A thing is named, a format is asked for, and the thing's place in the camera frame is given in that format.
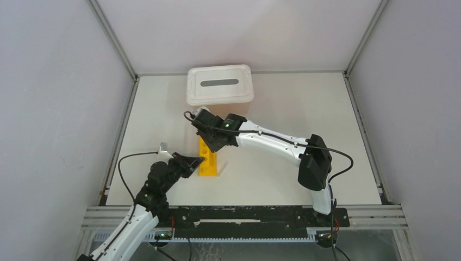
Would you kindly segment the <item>pink plastic storage bin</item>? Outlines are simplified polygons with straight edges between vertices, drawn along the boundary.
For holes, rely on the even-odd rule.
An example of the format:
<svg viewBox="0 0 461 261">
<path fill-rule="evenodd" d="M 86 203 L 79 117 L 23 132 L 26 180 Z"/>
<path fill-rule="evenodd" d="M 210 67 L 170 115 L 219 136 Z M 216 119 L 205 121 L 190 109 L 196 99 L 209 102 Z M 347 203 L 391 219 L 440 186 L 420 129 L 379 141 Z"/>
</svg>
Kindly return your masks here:
<svg viewBox="0 0 461 261">
<path fill-rule="evenodd" d="M 246 116 L 250 109 L 250 103 L 216 104 L 207 105 L 206 107 L 212 114 L 225 119 L 228 114 Z"/>
</svg>

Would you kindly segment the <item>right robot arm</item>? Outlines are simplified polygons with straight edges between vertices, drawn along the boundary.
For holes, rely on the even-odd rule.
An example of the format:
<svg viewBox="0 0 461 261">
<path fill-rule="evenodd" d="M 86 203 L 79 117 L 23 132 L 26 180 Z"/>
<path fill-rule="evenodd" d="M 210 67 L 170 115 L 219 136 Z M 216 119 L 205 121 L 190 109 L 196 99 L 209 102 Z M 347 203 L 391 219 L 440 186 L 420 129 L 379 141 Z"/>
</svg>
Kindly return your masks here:
<svg viewBox="0 0 461 261">
<path fill-rule="evenodd" d="M 292 163 L 298 169 L 298 183 L 310 191 L 316 223 L 329 226 L 335 220 L 332 190 L 327 180 L 332 170 L 332 156 L 322 137 L 313 134 L 309 138 L 298 138 L 281 134 L 237 114 L 228 114 L 222 119 L 206 107 L 194 113 L 186 111 L 184 117 L 212 152 L 225 146 L 256 148 Z"/>
</svg>

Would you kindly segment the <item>translucent white bin lid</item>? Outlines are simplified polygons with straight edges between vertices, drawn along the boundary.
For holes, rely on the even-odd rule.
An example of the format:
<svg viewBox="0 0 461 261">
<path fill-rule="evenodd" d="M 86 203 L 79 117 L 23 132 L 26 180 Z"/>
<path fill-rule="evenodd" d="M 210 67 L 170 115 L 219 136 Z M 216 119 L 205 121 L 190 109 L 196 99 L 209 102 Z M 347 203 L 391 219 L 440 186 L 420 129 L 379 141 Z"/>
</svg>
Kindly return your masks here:
<svg viewBox="0 0 461 261">
<path fill-rule="evenodd" d="M 225 65 L 190 69 L 186 101 L 190 106 L 249 103 L 254 99 L 249 66 Z"/>
</svg>

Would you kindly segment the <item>yellow test tube rack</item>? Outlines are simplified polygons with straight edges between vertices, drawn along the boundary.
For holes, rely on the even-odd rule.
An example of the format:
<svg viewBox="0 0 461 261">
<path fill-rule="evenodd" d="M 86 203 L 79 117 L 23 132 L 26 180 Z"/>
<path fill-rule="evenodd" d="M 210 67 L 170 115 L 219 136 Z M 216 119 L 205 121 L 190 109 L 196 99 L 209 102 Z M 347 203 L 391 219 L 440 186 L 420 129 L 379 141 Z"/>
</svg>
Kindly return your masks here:
<svg viewBox="0 0 461 261">
<path fill-rule="evenodd" d="M 199 137 L 198 140 L 199 156 L 204 158 L 198 169 L 200 177 L 217 177 L 217 158 L 216 153 L 212 152 L 205 144 L 204 140 Z"/>
</svg>

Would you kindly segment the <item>clear tube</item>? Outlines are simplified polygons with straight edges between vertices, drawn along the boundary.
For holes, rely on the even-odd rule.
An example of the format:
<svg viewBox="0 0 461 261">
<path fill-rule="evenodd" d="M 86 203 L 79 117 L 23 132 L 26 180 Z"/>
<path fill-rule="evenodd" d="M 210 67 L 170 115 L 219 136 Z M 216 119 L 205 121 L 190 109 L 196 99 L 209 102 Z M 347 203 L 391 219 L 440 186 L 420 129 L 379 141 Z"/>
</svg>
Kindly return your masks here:
<svg viewBox="0 0 461 261">
<path fill-rule="evenodd" d="M 217 168 L 217 175 L 220 176 L 224 172 L 226 166 L 228 165 L 228 162 L 224 162 L 221 166 Z"/>
</svg>

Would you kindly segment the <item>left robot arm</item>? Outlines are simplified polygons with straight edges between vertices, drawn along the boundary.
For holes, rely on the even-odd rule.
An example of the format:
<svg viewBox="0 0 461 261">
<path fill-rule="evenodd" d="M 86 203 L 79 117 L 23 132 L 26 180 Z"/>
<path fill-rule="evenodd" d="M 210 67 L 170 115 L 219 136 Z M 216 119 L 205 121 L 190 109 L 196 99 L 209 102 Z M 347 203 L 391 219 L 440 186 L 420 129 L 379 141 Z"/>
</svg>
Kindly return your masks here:
<svg viewBox="0 0 461 261">
<path fill-rule="evenodd" d="M 89 255 L 78 260 L 129 260 L 146 235 L 165 226 L 171 217 L 167 192 L 181 179 L 189 178 L 205 157 L 187 157 L 175 152 L 153 163 L 133 205 L 109 238 Z"/>
</svg>

